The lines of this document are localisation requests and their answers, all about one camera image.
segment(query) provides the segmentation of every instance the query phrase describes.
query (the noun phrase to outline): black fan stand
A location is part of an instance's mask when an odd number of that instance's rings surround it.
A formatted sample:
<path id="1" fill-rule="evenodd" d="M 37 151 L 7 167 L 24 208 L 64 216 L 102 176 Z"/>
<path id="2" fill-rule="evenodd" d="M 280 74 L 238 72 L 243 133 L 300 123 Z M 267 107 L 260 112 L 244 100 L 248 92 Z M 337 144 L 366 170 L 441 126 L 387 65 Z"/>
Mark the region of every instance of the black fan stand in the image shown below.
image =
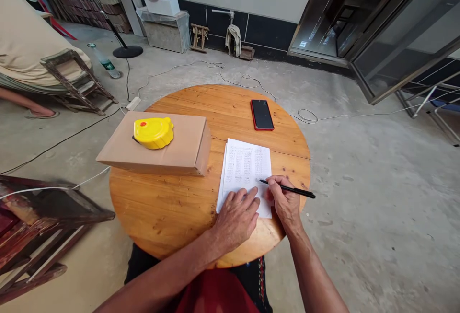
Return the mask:
<path id="1" fill-rule="evenodd" d="M 101 2 L 99 0 L 93 0 L 96 5 L 99 7 L 100 13 L 104 15 L 105 21 L 109 24 L 110 29 L 114 32 L 115 37 L 117 40 L 120 42 L 121 47 L 117 48 L 112 52 L 115 58 L 121 58 L 121 59 L 129 59 L 129 58 L 134 58 L 140 56 L 143 52 L 144 49 L 141 46 L 127 46 L 126 43 L 123 41 L 121 38 L 120 34 L 116 31 L 114 25 L 110 21 L 109 17 L 105 14 Z"/>

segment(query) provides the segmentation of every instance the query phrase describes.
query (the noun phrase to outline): towel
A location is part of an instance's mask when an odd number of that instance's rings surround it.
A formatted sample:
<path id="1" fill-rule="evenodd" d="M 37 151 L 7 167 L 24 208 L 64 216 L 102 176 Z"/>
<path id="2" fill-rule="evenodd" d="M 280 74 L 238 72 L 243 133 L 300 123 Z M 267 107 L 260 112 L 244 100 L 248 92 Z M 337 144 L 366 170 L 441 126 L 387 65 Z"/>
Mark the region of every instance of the towel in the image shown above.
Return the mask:
<path id="1" fill-rule="evenodd" d="M 240 29 L 236 25 L 230 24 L 229 27 L 227 28 L 227 36 L 225 37 L 225 47 L 228 47 L 229 51 L 230 51 L 230 43 L 231 43 L 231 37 L 232 36 L 235 38 L 236 56 L 239 57 L 240 54 L 241 54 Z"/>

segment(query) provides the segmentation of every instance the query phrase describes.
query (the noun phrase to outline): phone screen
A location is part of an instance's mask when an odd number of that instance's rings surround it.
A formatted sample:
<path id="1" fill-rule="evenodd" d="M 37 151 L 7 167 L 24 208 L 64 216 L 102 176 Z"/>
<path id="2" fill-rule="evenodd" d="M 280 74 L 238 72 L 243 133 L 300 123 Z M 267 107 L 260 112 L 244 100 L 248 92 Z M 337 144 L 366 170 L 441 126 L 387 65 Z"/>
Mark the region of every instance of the phone screen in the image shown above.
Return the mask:
<path id="1" fill-rule="evenodd" d="M 256 128 L 273 129 L 273 121 L 266 100 L 252 100 L 254 123 Z"/>

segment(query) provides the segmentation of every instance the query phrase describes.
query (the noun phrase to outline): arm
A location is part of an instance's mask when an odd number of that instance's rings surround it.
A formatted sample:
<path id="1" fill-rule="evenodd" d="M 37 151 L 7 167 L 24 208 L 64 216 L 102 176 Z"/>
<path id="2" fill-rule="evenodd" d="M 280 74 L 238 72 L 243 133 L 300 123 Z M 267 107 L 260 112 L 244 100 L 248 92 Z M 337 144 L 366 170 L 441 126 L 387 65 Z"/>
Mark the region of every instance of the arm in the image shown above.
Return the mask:
<path id="1" fill-rule="evenodd" d="M 275 201 L 278 214 L 291 245 L 292 258 L 306 312 L 348 312 L 345 302 L 321 264 L 300 220 L 300 197 L 285 192 L 279 185 L 294 187 L 284 176 L 267 178 L 268 199 Z"/>
<path id="2" fill-rule="evenodd" d="M 259 216 L 256 193 L 256 187 L 230 192 L 210 230 L 129 282 L 95 312 L 160 311 L 209 265 L 249 239 Z"/>

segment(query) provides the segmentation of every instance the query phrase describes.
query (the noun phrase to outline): red phone case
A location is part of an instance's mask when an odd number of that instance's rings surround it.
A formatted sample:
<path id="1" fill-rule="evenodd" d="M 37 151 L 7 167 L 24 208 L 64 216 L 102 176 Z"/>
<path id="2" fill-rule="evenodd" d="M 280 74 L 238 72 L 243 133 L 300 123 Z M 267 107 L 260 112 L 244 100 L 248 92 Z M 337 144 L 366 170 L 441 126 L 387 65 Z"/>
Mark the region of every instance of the red phone case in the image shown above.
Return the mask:
<path id="1" fill-rule="evenodd" d="M 255 116 L 254 116 L 254 107 L 253 107 L 253 101 L 255 100 L 251 100 L 251 111 L 253 113 L 253 120 L 254 120 L 254 129 L 256 131 L 273 131 L 275 129 L 275 125 L 273 125 L 273 119 L 272 119 L 272 114 L 270 113 L 270 120 L 272 120 L 272 125 L 273 127 L 272 128 L 258 128 L 257 125 L 255 124 Z"/>

